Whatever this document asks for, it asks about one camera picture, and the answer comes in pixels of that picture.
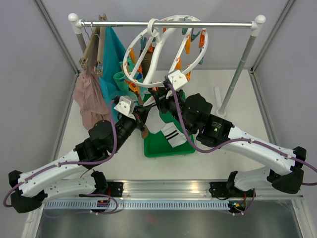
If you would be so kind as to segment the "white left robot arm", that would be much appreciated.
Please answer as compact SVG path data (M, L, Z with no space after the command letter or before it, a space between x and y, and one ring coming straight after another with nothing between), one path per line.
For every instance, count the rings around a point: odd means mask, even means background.
M61 158L26 173L10 172L11 190L5 195L3 205L27 213L51 200L73 195L109 197L102 172L94 171L85 178L69 176L109 161L134 130L143 128L151 108L137 106L130 117L120 113L117 122L113 118L101 120L89 130L87 139Z

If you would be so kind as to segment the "white black striped sock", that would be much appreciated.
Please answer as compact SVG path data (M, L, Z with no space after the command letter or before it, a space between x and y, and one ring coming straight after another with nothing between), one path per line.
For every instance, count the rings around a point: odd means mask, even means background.
M153 106L146 120L146 126L150 133L156 134L163 129L165 122L160 118L159 110L155 105L155 100L153 96L150 96L144 103L144 106Z

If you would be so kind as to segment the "mint green patterned sock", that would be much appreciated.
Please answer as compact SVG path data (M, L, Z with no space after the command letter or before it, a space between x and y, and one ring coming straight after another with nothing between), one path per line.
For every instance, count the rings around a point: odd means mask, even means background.
M136 94L137 97L140 97L141 99L143 99L145 96L145 88L140 87L138 85L134 85L134 93Z

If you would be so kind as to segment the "brown sock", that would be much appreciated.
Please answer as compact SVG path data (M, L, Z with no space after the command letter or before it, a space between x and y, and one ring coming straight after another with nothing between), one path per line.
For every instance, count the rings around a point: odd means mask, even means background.
M152 53L147 52L141 62L143 77L147 76L147 73L151 65L152 55Z
M138 94L137 95L137 102L138 102L138 106L137 106L137 114L138 114L138 129L141 132L141 138L142 139L146 139L149 135L149 129L147 128L147 126L145 125L145 111L141 110L142 105L144 104L144 101L142 100L141 96Z

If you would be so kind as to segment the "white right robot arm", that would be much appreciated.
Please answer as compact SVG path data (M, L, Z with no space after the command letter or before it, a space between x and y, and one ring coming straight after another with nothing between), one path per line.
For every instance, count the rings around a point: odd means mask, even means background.
M182 99L182 93L180 90L173 95L167 88L162 88L151 92L145 104L156 105L161 113L171 113L184 128L183 132L195 134L201 144L238 153L263 165L247 172L231 172L226 183L230 195L268 186L288 194L300 190L304 178L302 162L306 159L304 148L285 149L259 140L211 114L212 104L200 94Z

